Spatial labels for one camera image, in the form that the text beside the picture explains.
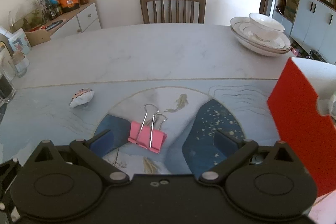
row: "silver pin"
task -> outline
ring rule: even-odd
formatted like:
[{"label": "silver pin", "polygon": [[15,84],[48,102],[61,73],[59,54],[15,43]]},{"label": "silver pin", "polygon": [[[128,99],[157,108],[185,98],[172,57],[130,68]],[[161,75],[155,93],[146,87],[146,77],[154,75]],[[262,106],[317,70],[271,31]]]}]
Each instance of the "silver pin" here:
[{"label": "silver pin", "polygon": [[168,119],[168,118],[167,118],[165,115],[163,115],[162,113],[155,113],[155,114],[153,115],[153,119],[152,119],[152,128],[151,128],[151,140],[150,140],[150,143],[149,143],[149,148],[152,148],[152,139],[153,139],[154,122],[155,122],[155,120],[156,120],[156,116],[158,116],[158,115],[164,116],[164,118],[165,118],[163,121],[161,121],[158,130],[161,129],[162,123]]},{"label": "silver pin", "polygon": [[159,109],[158,109],[155,105],[153,105],[153,104],[145,104],[145,105],[144,105],[146,114],[145,114],[145,117],[144,117],[144,119],[143,119],[143,121],[142,121],[142,125],[141,125],[141,127],[140,127],[140,129],[139,129],[139,131],[138,131],[138,133],[137,133],[137,135],[136,135],[136,143],[138,143],[138,139],[139,139],[141,130],[142,130],[143,126],[145,125],[145,121],[146,121],[146,118],[147,118],[147,115],[148,115],[147,106],[153,106],[153,107],[155,107],[156,112],[157,112],[157,113],[159,112]]}]

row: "tissue box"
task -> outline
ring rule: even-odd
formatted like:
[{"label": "tissue box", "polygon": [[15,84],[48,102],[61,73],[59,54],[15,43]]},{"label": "tissue box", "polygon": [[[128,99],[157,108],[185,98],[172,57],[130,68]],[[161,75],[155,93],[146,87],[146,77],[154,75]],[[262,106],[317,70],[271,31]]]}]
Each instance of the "tissue box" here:
[{"label": "tissue box", "polygon": [[336,189],[336,129],[317,106],[335,91],[336,66],[290,58],[267,101],[280,138],[308,169],[318,196]]}]

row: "pink object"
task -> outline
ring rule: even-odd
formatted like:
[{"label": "pink object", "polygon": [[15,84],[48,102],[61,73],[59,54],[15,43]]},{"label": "pink object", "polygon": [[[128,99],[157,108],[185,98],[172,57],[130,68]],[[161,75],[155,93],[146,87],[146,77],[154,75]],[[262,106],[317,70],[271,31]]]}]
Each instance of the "pink object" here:
[{"label": "pink object", "polygon": [[149,126],[143,126],[141,132],[138,134],[140,127],[141,124],[138,122],[133,121],[131,123],[131,131],[128,141],[135,143],[145,149],[149,149],[152,152],[159,153],[161,146],[167,138],[167,134],[160,130],[153,129],[152,147],[150,148],[151,128]]}]

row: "pink binder clip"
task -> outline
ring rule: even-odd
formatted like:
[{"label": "pink binder clip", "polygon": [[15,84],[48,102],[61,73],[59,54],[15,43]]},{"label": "pink binder clip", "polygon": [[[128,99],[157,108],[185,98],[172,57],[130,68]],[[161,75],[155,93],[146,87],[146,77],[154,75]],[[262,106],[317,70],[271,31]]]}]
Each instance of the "pink binder clip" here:
[{"label": "pink binder clip", "polygon": [[[149,126],[148,122],[145,123],[145,120],[148,115],[146,106],[148,105],[152,105],[152,104],[147,104],[144,106],[146,115],[142,121],[142,124],[135,122],[135,121],[131,123],[131,131],[130,131],[128,141],[135,143],[143,148],[149,149],[152,152],[159,153],[161,146],[163,145],[164,141],[167,138],[166,133],[160,131],[161,125],[164,121],[167,120],[167,117],[159,113],[158,108],[152,105],[155,107],[157,112],[152,116],[152,120],[150,124],[151,126]],[[161,121],[159,128],[155,129],[154,124],[157,120],[157,116],[163,116],[164,120]]]}]

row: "screw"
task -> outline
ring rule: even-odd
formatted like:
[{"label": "screw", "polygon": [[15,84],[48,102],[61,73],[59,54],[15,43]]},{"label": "screw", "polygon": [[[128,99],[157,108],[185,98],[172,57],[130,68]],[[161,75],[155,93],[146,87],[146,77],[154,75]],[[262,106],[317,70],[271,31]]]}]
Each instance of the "screw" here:
[{"label": "screw", "polygon": [[169,184],[169,180],[166,180],[166,179],[160,180],[160,184],[167,185]]},{"label": "screw", "polygon": [[151,186],[153,187],[158,187],[160,185],[160,183],[158,183],[157,181],[152,181],[151,182]]},{"label": "screw", "polygon": [[124,172],[113,172],[110,174],[110,179],[112,180],[123,180],[127,177]]},{"label": "screw", "polygon": [[202,174],[202,178],[206,180],[215,180],[218,179],[219,175],[213,171],[207,171]]}]

